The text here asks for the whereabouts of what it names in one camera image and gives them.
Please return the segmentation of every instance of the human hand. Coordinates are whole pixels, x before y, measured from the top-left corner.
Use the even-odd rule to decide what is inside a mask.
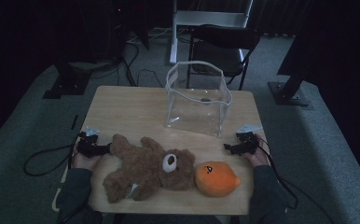
[[[93,171],[93,169],[95,169],[96,164],[99,162],[102,156],[95,156],[92,158],[88,158],[77,151],[77,146],[78,143],[73,148],[74,157],[72,161],[72,168],[81,168],[81,169],[87,169]]]
[[[264,141],[260,140],[261,136],[256,133],[256,138],[258,139],[258,145],[264,148]],[[243,156],[252,163],[253,167],[259,165],[270,165],[267,155],[261,150],[261,148],[257,148],[255,154],[250,154],[248,152],[244,153]]]

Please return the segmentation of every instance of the person's arm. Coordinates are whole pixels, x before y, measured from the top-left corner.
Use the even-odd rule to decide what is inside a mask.
[[[56,202],[60,209],[57,223],[101,223],[102,214],[93,211],[88,206],[88,198],[91,192],[90,177],[101,156],[88,159],[77,153],[76,146],[74,151],[72,169],[67,172],[66,181]]]
[[[262,141],[259,141],[259,146],[263,147]],[[267,156],[258,148],[255,154],[245,153],[244,157],[254,167],[255,185],[250,200],[249,223],[287,223],[285,209],[288,199],[270,167]]]

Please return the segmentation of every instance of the table top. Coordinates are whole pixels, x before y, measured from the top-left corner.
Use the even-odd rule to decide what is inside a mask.
[[[111,142],[113,134],[120,133],[140,146],[140,139],[148,136],[163,146],[188,148],[196,157],[195,167],[205,161],[226,161],[242,183],[230,195],[214,198],[202,194],[194,186],[186,191],[159,189],[145,201],[123,199],[108,203],[103,187],[104,178],[121,165],[121,160],[105,155],[92,178],[90,206],[104,213],[188,214],[188,215],[247,215],[253,193],[252,167],[245,158],[230,155],[223,144],[236,145],[236,131],[244,124],[261,125],[253,94],[232,91],[233,101],[224,121],[222,137],[193,133],[165,127],[167,93],[163,88],[116,87],[98,88],[83,124],[101,130],[98,145]],[[265,139],[262,129],[255,131]]]

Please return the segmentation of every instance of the orange stuffed fish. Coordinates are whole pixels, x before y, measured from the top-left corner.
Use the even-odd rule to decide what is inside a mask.
[[[224,161],[207,161],[199,165],[195,171],[195,182],[201,192],[215,197],[226,196],[241,184]]]

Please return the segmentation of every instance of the sleeve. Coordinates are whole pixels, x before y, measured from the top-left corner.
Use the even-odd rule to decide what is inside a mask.
[[[92,171],[87,169],[68,170],[66,181],[56,202],[60,209],[57,223],[94,224],[102,222],[102,214],[93,211],[88,206],[91,176]]]
[[[285,209],[288,196],[268,165],[255,167],[254,192],[250,200],[249,223],[288,223]]]

